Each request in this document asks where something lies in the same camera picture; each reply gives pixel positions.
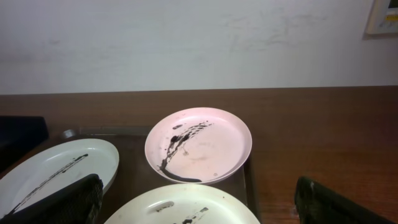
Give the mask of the cream plate front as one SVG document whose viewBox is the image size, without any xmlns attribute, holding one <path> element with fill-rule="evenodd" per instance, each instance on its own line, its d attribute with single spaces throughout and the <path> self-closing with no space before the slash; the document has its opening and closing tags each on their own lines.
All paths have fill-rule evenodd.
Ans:
<svg viewBox="0 0 398 224">
<path fill-rule="evenodd" d="M 200 184 L 172 184 L 137 196 L 105 224 L 260 224 L 234 196 Z"/>
</svg>

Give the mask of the white plate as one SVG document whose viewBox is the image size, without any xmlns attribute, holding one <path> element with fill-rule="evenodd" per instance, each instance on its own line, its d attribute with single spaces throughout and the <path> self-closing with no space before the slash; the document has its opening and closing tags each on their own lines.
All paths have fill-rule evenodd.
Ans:
<svg viewBox="0 0 398 224">
<path fill-rule="evenodd" d="M 119 152 L 102 139 L 79 139 L 48 148 L 1 179 L 1 217 L 18 212 L 90 175 L 102 180 L 106 193 L 117 174 Z"/>
</svg>

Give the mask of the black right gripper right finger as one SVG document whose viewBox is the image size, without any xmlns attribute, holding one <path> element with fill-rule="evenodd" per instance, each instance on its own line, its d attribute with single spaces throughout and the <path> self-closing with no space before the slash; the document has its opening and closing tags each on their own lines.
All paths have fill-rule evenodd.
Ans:
<svg viewBox="0 0 398 224">
<path fill-rule="evenodd" d="M 301 224 L 393 224 L 304 176 L 297 180 L 294 203 Z"/>
</svg>

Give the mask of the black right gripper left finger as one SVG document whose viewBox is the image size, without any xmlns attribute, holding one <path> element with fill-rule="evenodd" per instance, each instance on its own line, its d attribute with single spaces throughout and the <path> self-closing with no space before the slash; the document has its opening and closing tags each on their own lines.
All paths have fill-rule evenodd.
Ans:
<svg viewBox="0 0 398 224">
<path fill-rule="evenodd" d="M 101 210 L 103 182 L 86 177 L 1 219 L 2 224 L 93 224 Z"/>
</svg>

